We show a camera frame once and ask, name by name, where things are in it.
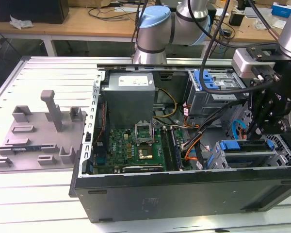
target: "gray power supply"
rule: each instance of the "gray power supply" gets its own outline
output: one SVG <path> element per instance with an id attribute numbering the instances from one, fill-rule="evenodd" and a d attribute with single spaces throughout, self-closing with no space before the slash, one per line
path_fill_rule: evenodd
<path id="1" fill-rule="evenodd" d="M 112 129 L 133 128 L 140 120 L 150 122 L 155 86 L 152 73 L 112 73 L 102 94 L 109 105 Z"/>

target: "robotic arm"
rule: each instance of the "robotic arm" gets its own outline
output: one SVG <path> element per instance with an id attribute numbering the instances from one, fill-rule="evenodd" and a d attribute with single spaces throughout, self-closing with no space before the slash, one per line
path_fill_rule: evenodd
<path id="1" fill-rule="evenodd" d="M 249 140 L 263 134 L 291 133 L 291 15 L 278 39 L 278 45 L 249 46 L 238 49 L 233 57 L 238 75 L 248 78 L 254 74 L 250 86 L 269 79 L 274 84 L 268 89 L 249 95 L 248 109 L 252 111 L 247 128 Z"/>
<path id="2" fill-rule="evenodd" d="M 184 0 L 179 4 L 175 13 L 171 13 L 166 6 L 150 6 L 145 9 L 137 34 L 134 64 L 166 64 L 167 44 L 195 45 L 205 39 L 206 35 L 190 16 L 187 1 Z M 190 1 L 195 18 L 206 31 L 209 31 L 207 0 Z"/>

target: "3d printed holder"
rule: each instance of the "3d printed holder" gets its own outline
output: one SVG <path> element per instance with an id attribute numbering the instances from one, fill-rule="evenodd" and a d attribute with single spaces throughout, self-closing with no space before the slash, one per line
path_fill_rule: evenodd
<path id="1" fill-rule="evenodd" d="M 43 90 L 48 112 L 32 113 L 16 106 L 14 122 L 0 147 L 0 171 L 73 167 L 85 125 L 86 113 L 74 106 L 61 112 L 53 90 Z"/>

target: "motherboard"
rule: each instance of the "motherboard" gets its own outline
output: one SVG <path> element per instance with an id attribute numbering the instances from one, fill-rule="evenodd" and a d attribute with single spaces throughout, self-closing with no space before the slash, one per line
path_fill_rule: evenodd
<path id="1" fill-rule="evenodd" d="M 167 138 L 167 131 L 172 132 L 174 140 Z M 95 157 L 94 168 L 98 174 L 179 170 L 183 142 L 181 129 L 111 129 L 108 151 Z"/>

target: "desk clutter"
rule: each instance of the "desk clutter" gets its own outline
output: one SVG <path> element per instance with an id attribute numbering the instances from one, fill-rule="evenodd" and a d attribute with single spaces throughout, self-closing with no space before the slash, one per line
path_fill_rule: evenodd
<path id="1" fill-rule="evenodd" d="M 0 22 L 10 22 L 12 16 L 18 20 L 30 20 L 61 24 L 69 13 L 68 0 L 0 0 Z"/>

